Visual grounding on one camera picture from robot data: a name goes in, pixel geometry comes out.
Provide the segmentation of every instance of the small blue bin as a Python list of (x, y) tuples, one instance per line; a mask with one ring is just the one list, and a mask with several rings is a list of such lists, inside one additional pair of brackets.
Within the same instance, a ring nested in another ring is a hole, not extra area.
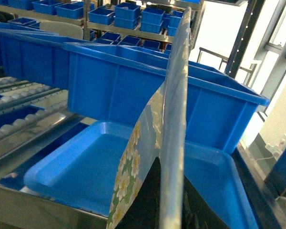
[(34, 1), (36, 0), (8, 0), (10, 7), (22, 10), (32, 10)]
[(146, 8), (142, 11), (142, 22), (150, 24), (162, 24), (164, 13), (164, 10)]
[(128, 45), (130, 44), (130, 45), (139, 46), (140, 42), (141, 42), (141, 38), (126, 36), (126, 37), (124, 37), (124, 39), (119, 44), (122, 45), (122, 44), (126, 43)]
[(147, 48), (147, 49), (160, 51), (160, 49), (159, 49), (160, 42), (145, 40), (142, 44), (142, 47)]
[(163, 15), (163, 24), (162, 24), (162, 28), (167, 29), (169, 23), (170, 23), (170, 17), (171, 15), (169, 15), (168, 13), (165, 13)]
[(56, 15), (57, 12), (55, 6), (59, 6), (62, 4), (63, 3), (61, 1), (55, 1), (55, 0), (41, 0), (33, 2), (34, 10), (36, 12), (50, 14), (50, 15)]
[(121, 35), (114, 32), (106, 32), (101, 38), (113, 41), (113, 44), (117, 44), (121, 40)]
[(28, 26), (36, 23), (36, 20), (30, 18), (17, 18), (13, 20), (9, 20), (8, 23), (21, 25), (21, 26)]
[(0, 30), (4, 72), (8, 76), (68, 89), (69, 52), (64, 42), (87, 41), (42, 33)]
[(139, 18), (136, 18), (131, 21), (131, 20), (126, 20), (122, 18), (117, 18), (117, 16), (115, 16), (115, 19), (114, 19), (114, 26), (130, 29), (130, 30), (133, 30), (135, 27), (137, 27), (138, 24), (139, 24)]
[(115, 6), (115, 17), (133, 21), (140, 16), (140, 6), (123, 2)]
[(96, 8), (89, 12), (89, 21), (98, 24), (110, 25), (114, 21), (114, 11), (105, 8)]
[(57, 16), (71, 19), (79, 19), (84, 16), (84, 7), (76, 4), (63, 4), (55, 6)]
[(177, 32), (177, 28), (168, 26), (167, 35), (174, 37)]
[(183, 12), (173, 10), (172, 13), (173, 15), (171, 15), (169, 27), (177, 28), (182, 18)]
[(8, 0), (0, 0), (0, 5), (7, 6), (8, 4)]
[(144, 32), (152, 32), (152, 33), (160, 33), (161, 31), (161, 24), (150, 24), (146, 22), (141, 22), (140, 30)]

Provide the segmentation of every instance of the white flower print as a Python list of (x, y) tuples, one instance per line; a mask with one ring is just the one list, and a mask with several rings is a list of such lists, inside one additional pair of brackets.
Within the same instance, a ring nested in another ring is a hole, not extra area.
[(130, 181), (130, 177), (128, 175), (128, 171), (125, 171), (119, 183), (119, 190), (116, 193), (116, 196), (119, 198), (119, 201), (121, 201), (121, 199), (126, 195), (129, 181)]
[(140, 165), (140, 155), (138, 155), (138, 150), (136, 149), (133, 154), (133, 160), (132, 160), (132, 173), (131, 175), (135, 178), (137, 174), (139, 174), (139, 165)]

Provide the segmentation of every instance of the blue plastic bin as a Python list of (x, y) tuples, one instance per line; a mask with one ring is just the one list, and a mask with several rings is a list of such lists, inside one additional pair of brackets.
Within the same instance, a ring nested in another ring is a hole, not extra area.
[(30, 18), (17, 18), (13, 20), (9, 20), (8, 23), (12, 23), (15, 25), (21, 25), (21, 26), (28, 26), (36, 23), (36, 20), (30, 19)]
[(174, 37), (177, 32), (177, 28), (168, 26), (167, 35)]
[(139, 46), (140, 42), (141, 42), (141, 38), (126, 36), (126, 37), (124, 37), (123, 40), (121, 40), (121, 42), (119, 44), (122, 45), (122, 44), (126, 43), (126, 44), (130, 44), (130, 45)]
[(8, 76), (68, 89), (69, 52), (64, 42), (87, 41), (42, 33), (0, 31), (4, 72)]
[(132, 130), (96, 122), (34, 165), (24, 183), (67, 205), (107, 216), (116, 169)]
[(145, 40), (142, 44), (142, 47), (160, 51), (160, 42)]
[(171, 15), (169, 27), (177, 28), (182, 18), (183, 12), (173, 10), (172, 13), (173, 15)]
[(114, 21), (114, 11), (105, 8), (96, 8), (89, 12), (89, 21), (110, 25)]
[(106, 32), (101, 38), (113, 41), (113, 44), (117, 44), (121, 40), (121, 35), (114, 32)]
[(162, 27), (162, 23), (157, 25), (157, 24), (141, 22), (140, 30), (145, 31), (145, 32), (160, 33), (161, 27)]
[(114, 26), (130, 29), (130, 30), (135, 29), (135, 27), (137, 27), (138, 24), (139, 24), (139, 18), (136, 18), (132, 21), (122, 19), (122, 18), (117, 18), (117, 17), (115, 17), (114, 19)]
[(162, 24), (164, 10), (146, 8), (142, 11), (142, 22), (149, 24)]
[(8, 0), (10, 7), (22, 10), (32, 10), (34, 1), (36, 0)]
[(0, 0), (0, 5), (7, 6), (8, 4), (8, 0)]
[(168, 13), (165, 13), (163, 15), (163, 24), (162, 24), (162, 28), (167, 29), (169, 23), (170, 23), (170, 17), (171, 15), (169, 15)]
[[(131, 48), (65, 49), (71, 51), (68, 107), (91, 118), (134, 125), (166, 75), (166, 58)], [(269, 100), (223, 74), (190, 66), (189, 76), (186, 139), (233, 153), (258, 105)]]
[(55, 6), (62, 5), (61, 1), (55, 0), (41, 0), (33, 2), (34, 10), (38, 13), (45, 13), (50, 15), (56, 15)]
[(76, 4), (63, 4), (55, 6), (57, 16), (71, 19), (79, 19), (84, 16), (84, 7)]
[(140, 16), (140, 6), (123, 2), (115, 6), (115, 17), (133, 21)]

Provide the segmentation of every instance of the blue crate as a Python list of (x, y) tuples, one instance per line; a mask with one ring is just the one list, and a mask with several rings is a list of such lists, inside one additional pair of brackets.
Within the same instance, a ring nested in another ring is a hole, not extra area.
[(144, 32), (160, 33), (161, 26), (162, 26), (162, 23), (160, 25), (156, 25), (156, 24), (141, 22), (140, 30)]
[(39, 30), (40, 29), (40, 22), (32, 24), (32, 25), (29, 25), (28, 27)]
[(141, 42), (141, 39), (138, 38), (138, 37), (126, 36), (126, 37), (124, 37), (124, 39), (121, 42), (124, 42), (124, 43), (127, 43), (127, 44), (132, 44), (132, 45), (135, 45), (135, 46), (139, 46), (140, 42)]
[[(71, 3), (74, 4), (74, 5), (79, 5), (79, 6), (84, 7), (84, 2), (83, 1), (76, 1), (76, 2), (71, 2)], [(90, 4), (90, 10), (94, 10), (94, 3)]]
[(114, 11), (105, 8), (96, 8), (89, 12), (89, 21), (110, 25), (114, 21)]
[(160, 42), (145, 40), (142, 44), (142, 47), (147, 48), (147, 49), (160, 51), (160, 49), (159, 49), (160, 48)]
[(113, 44), (117, 44), (121, 40), (121, 35), (114, 32), (106, 32), (101, 38), (113, 41)]
[(61, 1), (55, 1), (55, 0), (40, 0), (33, 2), (34, 10), (36, 12), (50, 14), (50, 15), (56, 15), (57, 12), (55, 6), (59, 6), (62, 4), (63, 3)]
[(174, 37), (177, 32), (177, 28), (168, 26), (167, 35)]
[(21, 26), (28, 26), (36, 23), (36, 20), (30, 18), (17, 18), (13, 20), (9, 20), (8, 23), (21, 25)]
[(87, 41), (43, 34), (0, 30), (4, 72), (8, 76), (68, 89), (69, 52), (64, 42)]
[(171, 15), (169, 15), (168, 13), (165, 13), (163, 15), (163, 24), (162, 24), (162, 28), (167, 29), (169, 23), (170, 23), (170, 17)]
[(79, 19), (84, 16), (84, 7), (76, 4), (63, 4), (55, 6), (57, 16), (71, 19)]
[(124, 20), (135, 20), (140, 16), (140, 6), (123, 2), (115, 6), (115, 17)]
[(181, 21), (183, 12), (173, 10), (172, 13), (173, 13), (173, 15), (171, 15), (169, 27), (177, 28), (180, 21)]
[(10, 7), (22, 10), (32, 10), (34, 1), (36, 0), (8, 0)]
[(142, 22), (150, 24), (162, 24), (164, 10), (146, 8), (142, 11)]
[[(71, 51), (68, 107), (91, 118), (134, 125), (166, 75), (166, 58), (131, 48), (65, 49)], [(186, 139), (233, 153), (257, 107), (269, 100), (224, 74), (189, 65), (189, 76)]]
[(7, 6), (8, 4), (8, 0), (0, 0), (0, 5)]
[(114, 26), (130, 29), (130, 30), (133, 30), (135, 27), (137, 27), (138, 24), (139, 24), (139, 18), (136, 18), (131, 21), (131, 20), (126, 20), (122, 18), (117, 18), (115, 16), (115, 19), (114, 19)]

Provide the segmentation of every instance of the blue storage box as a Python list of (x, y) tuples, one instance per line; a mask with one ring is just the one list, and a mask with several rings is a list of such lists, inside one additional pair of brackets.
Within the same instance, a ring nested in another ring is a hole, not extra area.
[(119, 44), (122, 45), (122, 44), (126, 43), (126, 44), (130, 44), (130, 45), (139, 46), (140, 42), (141, 42), (141, 38), (126, 36), (126, 37), (124, 37), (123, 40), (121, 40), (121, 42)]
[(140, 30), (144, 32), (160, 33), (161, 26), (162, 26), (162, 23), (160, 25), (156, 25), (156, 24), (141, 22)]
[(84, 16), (84, 7), (76, 4), (63, 4), (55, 6), (57, 16), (71, 19), (79, 19)]
[(21, 25), (21, 26), (28, 26), (36, 23), (36, 20), (30, 19), (30, 18), (17, 18), (13, 20), (9, 20), (8, 23), (12, 23), (15, 25)]
[(116, 170), (132, 130), (98, 121), (34, 165), (24, 183), (64, 204), (107, 216)]
[(181, 21), (183, 12), (173, 10), (172, 13), (173, 13), (173, 15), (171, 15), (169, 27), (177, 28), (180, 21)]
[(162, 24), (164, 10), (146, 8), (142, 11), (142, 22), (150, 24)]
[(38, 13), (45, 13), (50, 15), (56, 15), (55, 6), (62, 5), (61, 1), (55, 0), (41, 0), (41, 1), (34, 1), (33, 6), (34, 10)]
[(137, 27), (138, 24), (139, 24), (139, 18), (136, 18), (131, 21), (131, 20), (126, 20), (122, 18), (117, 18), (115, 16), (115, 19), (114, 19), (114, 26), (130, 29), (130, 30), (133, 30), (135, 27)]
[(7, 6), (8, 4), (8, 0), (0, 0), (0, 5)]
[[(131, 48), (65, 49), (71, 51), (68, 107), (91, 118), (134, 125), (166, 75), (166, 58)], [(269, 100), (223, 74), (190, 65), (189, 76), (186, 139), (233, 153), (257, 107)]]
[(105, 8), (96, 8), (89, 12), (89, 21), (110, 25), (114, 21), (114, 11)]
[(140, 16), (140, 6), (123, 2), (115, 6), (115, 17), (133, 21)]
[(162, 28), (167, 29), (169, 23), (170, 23), (170, 17), (171, 15), (169, 15), (168, 13), (165, 13), (163, 15), (163, 24), (162, 24)]
[(142, 44), (144, 48), (160, 51), (160, 42), (145, 40)]
[(113, 44), (117, 44), (121, 40), (121, 35), (114, 32), (106, 32), (101, 38), (113, 41)]
[(69, 52), (62, 49), (64, 42), (87, 41), (36, 32), (14, 33), (0, 30), (5, 74), (68, 89)]
[(34, 1), (36, 0), (8, 0), (10, 7), (22, 10), (32, 10)]
[(177, 28), (168, 26), (167, 35), (174, 37), (177, 32)]

